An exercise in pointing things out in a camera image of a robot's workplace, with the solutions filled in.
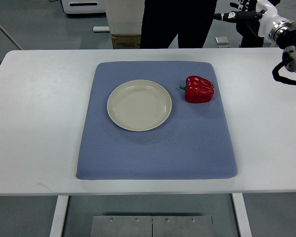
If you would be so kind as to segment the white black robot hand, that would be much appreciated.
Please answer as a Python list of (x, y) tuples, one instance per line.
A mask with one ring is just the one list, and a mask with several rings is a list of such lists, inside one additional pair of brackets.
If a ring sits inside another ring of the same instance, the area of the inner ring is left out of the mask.
[(257, 37), (276, 43), (278, 36), (293, 26), (291, 21), (280, 16), (277, 8), (268, 0), (241, 0), (230, 3), (234, 8), (228, 13), (215, 13), (215, 20), (228, 23), (243, 23)]

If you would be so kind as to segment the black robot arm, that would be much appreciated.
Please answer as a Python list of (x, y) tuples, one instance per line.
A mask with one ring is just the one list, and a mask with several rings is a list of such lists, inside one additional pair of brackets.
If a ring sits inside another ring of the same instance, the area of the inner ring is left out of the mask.
[(281, 22), (273, 38), (276, 44), (283, 49), (283, 54), (282, 61), (272, 70), (272, 76), (275, 81), (296, 85), (296, 80), (279, 74), (281, 68), (296, 73), (296, 24)]

